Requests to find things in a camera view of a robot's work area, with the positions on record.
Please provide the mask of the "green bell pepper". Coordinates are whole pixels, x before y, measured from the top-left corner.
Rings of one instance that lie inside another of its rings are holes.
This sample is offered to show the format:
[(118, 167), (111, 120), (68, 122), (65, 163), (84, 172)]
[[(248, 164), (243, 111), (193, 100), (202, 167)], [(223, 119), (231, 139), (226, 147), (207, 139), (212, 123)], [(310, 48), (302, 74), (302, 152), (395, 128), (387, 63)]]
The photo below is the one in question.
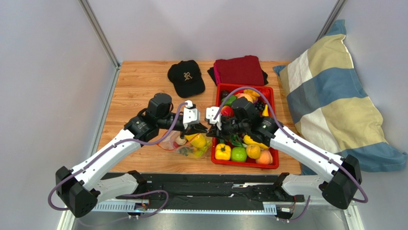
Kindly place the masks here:
[(235, 95), (231, 95), (230, 97), (228, 97), (228, 98), (223, 98), (222, 100), (221, 100), (221, 103), (224, 103), (224, 106), (231, 106), (232, 105), (232, 103), (235, 101), (237, 99), (237, 97), (235, 96)]

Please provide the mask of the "yellow mango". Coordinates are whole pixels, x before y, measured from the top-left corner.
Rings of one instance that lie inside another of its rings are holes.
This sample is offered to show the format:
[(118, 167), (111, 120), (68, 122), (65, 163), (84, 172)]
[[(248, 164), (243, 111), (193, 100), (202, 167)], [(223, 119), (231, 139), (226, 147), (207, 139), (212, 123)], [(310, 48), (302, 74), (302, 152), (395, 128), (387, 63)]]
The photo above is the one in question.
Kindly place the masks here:
[(192, 146), (200, 149), (206, 145), (206, 139), (202, 134), (197, 134), (190, 140), (190, 143)]

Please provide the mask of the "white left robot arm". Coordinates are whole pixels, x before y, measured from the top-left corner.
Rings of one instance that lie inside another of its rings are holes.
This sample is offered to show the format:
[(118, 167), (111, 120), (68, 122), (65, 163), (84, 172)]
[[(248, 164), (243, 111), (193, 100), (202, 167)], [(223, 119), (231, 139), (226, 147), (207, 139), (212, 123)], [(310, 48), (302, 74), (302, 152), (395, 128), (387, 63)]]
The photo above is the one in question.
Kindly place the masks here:
[(207, 132), (192, 101), (181, 103), (175, 113), (172, 109), (170, 95), (155, 94), (147, 107), (131, 118), (102, 149), (71, 169), (65, 166), (59, 168), (56, 186), (48, 196), (50, 207), (60, 210), (52, 203), (52, 195), (57, 194), (65, 204), (63, 210), (81, 218), (102, 201), (136, 192), (140, 185), (146, 183), (137, 171), (106, 180), (103, 177), (126, 156), (143, 146), (160, 143), (172, 131), (179, 131), (181, 138)]

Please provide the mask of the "black embroidered baseball cap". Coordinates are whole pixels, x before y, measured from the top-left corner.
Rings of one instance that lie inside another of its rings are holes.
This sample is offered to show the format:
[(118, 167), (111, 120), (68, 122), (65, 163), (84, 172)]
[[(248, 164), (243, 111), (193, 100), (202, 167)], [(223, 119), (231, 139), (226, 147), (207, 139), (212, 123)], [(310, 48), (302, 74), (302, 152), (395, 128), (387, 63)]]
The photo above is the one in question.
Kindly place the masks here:
[(172, 65), (167, 76), (181, 98), (189, 98), (205, 91), (201, 70), (195, 60), (181, 61)]

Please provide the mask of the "folded dark red cloth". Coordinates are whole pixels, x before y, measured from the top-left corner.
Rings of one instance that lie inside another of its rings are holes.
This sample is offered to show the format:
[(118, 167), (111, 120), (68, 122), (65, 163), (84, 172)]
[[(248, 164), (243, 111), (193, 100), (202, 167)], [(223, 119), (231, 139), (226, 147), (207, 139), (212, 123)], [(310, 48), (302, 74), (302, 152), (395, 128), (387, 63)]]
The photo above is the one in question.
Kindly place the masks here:
[(253, 55), (218, 59), (207, 73), (215, 85), (228, 83), (264, 86), (268, 84), (268, 74), (261, 69), (259, 58)]

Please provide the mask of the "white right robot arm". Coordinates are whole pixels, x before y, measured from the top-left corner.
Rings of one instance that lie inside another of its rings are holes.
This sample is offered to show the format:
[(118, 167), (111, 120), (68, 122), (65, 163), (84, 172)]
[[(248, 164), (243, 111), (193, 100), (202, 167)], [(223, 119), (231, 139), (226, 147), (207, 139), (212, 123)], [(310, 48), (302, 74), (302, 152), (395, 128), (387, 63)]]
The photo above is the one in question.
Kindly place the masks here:
[(220, 108), (206, 109), (205, 120), (211, 125), (209, 137), (226, 140), (235, 134), (247, 134), (268, 148), (282, 151), (315, 172), (315, 175), (284, 173), (276, 182), (291, 196), (321, 195), (328, 203), (347, 209), (361, 189), (362, 173), (356, 157), (342, 157), (306, 141), (270, 116), (261, 116), (246, 98), (232, 103), (234, 116), (220, 114)]

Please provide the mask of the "green lime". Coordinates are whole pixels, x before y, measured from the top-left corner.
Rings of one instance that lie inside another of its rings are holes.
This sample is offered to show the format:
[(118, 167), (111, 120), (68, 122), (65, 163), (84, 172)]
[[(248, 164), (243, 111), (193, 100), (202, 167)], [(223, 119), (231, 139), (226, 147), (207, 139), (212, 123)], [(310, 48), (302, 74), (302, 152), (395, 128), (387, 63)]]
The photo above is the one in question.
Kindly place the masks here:
[(247, 153), (244, 147), (234, 147), (231, 150), (231, 161), (245, 162), (247, 160)]

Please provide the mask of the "peach at tray corner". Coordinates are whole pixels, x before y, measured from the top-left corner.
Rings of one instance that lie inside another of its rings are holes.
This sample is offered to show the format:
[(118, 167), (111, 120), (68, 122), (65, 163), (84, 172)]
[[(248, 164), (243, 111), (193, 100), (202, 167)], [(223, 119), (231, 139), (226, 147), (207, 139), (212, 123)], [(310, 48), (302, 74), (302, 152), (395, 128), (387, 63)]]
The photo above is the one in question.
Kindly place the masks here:
[(260, 157), (255, 160), (257, 164), (270, 165), (273, 163), (273, 157), (268, 149), (261, 151)]

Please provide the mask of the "dark purple grapes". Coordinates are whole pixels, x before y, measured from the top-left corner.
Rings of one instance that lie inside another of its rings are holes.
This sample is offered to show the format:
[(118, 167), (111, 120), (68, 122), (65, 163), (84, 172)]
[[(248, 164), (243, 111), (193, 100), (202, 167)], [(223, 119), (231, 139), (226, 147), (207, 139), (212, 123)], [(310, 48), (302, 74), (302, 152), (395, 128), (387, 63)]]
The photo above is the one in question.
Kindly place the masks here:
[(257, 101), (254, 105), (259, 113), (262, 113), (265, 110), (266, 104), (263, 101)]

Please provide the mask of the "small yellow banana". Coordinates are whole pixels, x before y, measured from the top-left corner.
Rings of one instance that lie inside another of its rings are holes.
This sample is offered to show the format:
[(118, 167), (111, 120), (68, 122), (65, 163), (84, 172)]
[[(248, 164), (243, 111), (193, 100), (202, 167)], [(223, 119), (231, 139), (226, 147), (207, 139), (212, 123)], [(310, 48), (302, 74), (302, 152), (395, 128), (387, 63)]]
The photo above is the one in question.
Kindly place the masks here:
[(264, 117), (268, 117), (269, 116), (269, 107), (267, 104), (265, 104), (263, 112), (262, 112), (262, 116)]

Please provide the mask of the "white garlic bulb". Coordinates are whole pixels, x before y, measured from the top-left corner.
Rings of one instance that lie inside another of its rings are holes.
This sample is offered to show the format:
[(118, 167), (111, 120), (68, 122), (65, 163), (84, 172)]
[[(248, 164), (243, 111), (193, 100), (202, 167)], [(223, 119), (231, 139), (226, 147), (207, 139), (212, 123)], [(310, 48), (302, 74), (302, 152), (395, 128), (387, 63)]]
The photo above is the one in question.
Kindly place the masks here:
[(184, 144), (187, 143), (187, 140), (182, 139), (180, 136), (177, 136), (177, 137), (175, 138), (175, 142), (176, 142), (178, 145), (182, 146), (182, 145), (184, 145)]

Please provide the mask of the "yellow banana bunch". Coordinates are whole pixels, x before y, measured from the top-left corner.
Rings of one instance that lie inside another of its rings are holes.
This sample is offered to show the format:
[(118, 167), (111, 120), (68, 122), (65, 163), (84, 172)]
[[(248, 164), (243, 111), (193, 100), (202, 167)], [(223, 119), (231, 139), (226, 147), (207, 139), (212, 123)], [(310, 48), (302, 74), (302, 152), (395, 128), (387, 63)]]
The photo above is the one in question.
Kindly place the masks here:
[(202, 148), (191, 146), (187, 157), (192, 158), (192, 159), (202, 158), (203, 156), (205, 156), (208, 153), (208, 151), (210, 149), (211, 149), (210, 144), (206, 144)]

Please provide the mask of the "red plastic tray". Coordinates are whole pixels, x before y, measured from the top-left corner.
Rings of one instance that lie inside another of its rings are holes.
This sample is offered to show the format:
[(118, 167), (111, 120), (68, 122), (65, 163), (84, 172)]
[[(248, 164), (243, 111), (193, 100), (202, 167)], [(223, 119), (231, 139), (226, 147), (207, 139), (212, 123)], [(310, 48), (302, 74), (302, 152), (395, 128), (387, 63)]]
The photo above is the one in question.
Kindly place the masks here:
[[(221, 83), (217, 86), (216, 90), (216, 100), (215, 105), (219, 106), (222, 101), (221, 92), (228, 91), (232, 92), (237, 88), (243, 87), (243, 85), (238, 84), (227, 84)], [(274, 92), (273, 89), (269, 86), (251, 86), (257, 90), (259, 90), (267, 99), (267, 101), (271, 104), (271, 108), (274, 112), (275, 110), (275, 101), (274, 101)], [(236, 162), (236, 161), (225, 161), (225, 160), (217, 160), (215, 158), (215, 149), (217, 144), (219, 143), (217, 138), (212, 138), (212, 148), (211, 148), (211, 161), (215, 164), (222, 164), (222, 165), (233, 165), (233, 166), (243, 166), (243, 167), (254, 167), (254, 168), (261, 168), (261, 169), (277, 169), (279, 167), (279, 153), (278, 150), (269, 148), (270, 155), (273, 159), (272, 164), (257, 164), (256, 161), (252, 158), (247, 157), (245, 162)]]

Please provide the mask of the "orange fruit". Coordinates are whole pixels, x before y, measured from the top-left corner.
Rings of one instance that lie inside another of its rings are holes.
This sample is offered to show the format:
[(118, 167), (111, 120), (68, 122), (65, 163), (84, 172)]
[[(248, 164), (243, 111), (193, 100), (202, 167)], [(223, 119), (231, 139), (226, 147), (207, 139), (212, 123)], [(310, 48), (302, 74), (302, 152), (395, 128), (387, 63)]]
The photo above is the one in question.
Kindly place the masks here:
[(261, 148), (256, 144), (250, 144), (246, 147), (246, 154), (251, 159), (258, 159), (261, 156)]

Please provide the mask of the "clear orange zip top bag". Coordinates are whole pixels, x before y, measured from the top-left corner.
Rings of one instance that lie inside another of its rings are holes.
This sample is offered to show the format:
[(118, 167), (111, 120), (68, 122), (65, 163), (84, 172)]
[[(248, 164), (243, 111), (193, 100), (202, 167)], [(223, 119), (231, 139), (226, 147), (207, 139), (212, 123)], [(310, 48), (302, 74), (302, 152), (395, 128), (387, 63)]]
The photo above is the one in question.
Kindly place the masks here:
[[(180, 146), (175, 142), (175, 138), (180, 136), (180, 131), (172, 131), (165, 139), (163, 139), (157, 146), (165, 151), (175, 152), (184, 157), (188, 156), (188, 152), (190, 147), (192, 146), (190, 140), (196, 136), (195, 135), (186, 135), (183, 139), (187, 140), (187, 143)], [(212, 140), (211, 138), (207, 137), (206, 135), (202, 134), (206, 139), (206, 144), (210, 144), (212, 147)]]

